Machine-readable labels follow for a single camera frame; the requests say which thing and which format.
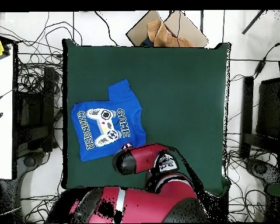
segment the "black cable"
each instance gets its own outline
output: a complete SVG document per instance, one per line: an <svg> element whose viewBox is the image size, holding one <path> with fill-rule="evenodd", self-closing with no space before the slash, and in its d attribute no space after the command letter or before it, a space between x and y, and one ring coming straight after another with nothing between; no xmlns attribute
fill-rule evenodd
<svg viewBox="0 0 280 224"><path fill-rule="evenodd" d="M60 148L60 146L59 146L59 144L58 144L58 142L57 142L57 140L56 140L55 134L54 134L54 139L55 139L55 142L56 142L56 144L58 145L59 149L60 149L61 152L62 152L62 149Z"/></svg>
<svg viewBox="0 0 280 224"><path fill-rule="evenodd" d="M280 42L276 43L271 49L269 49L264 58L257 64L257 67L255 69L256 76L254 79L256 79L257 76L261 73L261 71L263 71L263 68L266 64L265 60L267 59L268 54L277 46L280 46Z"/></svg>
<svg viewBox="0 0 280 224"><path fill-rule="evenodd" d="M225 27L225 10L223 13L223 31L222 31L222 43L224 43L224 28Z"/></svg>
<svg viewBox="0 0 280 224"><path fill-rule="evenodd" d="M235 117L237 117L238 115L240 115L242 113L242 111L240 112L240 113L238 113L238 114L236 114L235 116L233 116L232 118L230 118L229 120L227 120L227 123L230 121L230 120L232 120L233 118L235 118Z"/></svg>
<svg viewBox="0 0 280 224"><path fill-rule="evenodd" d="M110 40L112 40L113 42L114 42L114 44L116 45L116 46L118 46L118 44L111 38L111 36L110 36L110 28L109 28L109 25L108 25L108 23L95 11L95 14L101 19L101 20L103 20L103 22L107 25L107 27L108 27L108 34L109 34L109 38L110 38Z"/></svg>
<svg viewBox="0 0 280 224"><path fill-rule="evenodd" d="M179 24L178 24L178 30L179 30L179 31L177 32L177 42L178 42L178 44L179 44L178 47L180 47L179 38L178 38L178 37L179 37L179 33L180 33L180 18L179 18L179 20L178 20L178 23L179 23Z"/></svg>

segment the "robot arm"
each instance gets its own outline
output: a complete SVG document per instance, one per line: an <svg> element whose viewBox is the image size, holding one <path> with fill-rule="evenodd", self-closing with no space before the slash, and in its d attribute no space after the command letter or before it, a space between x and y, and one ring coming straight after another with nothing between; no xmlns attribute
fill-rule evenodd
<svg viewBox="0 0 280 224"><path fill-rule="evenodd" d="M121 174L150 170L150 190L88 187L72 206L70 223L207 222L192 178L175 172L179 167L168 147L125 147L114 155L113 166Z"/></svg>

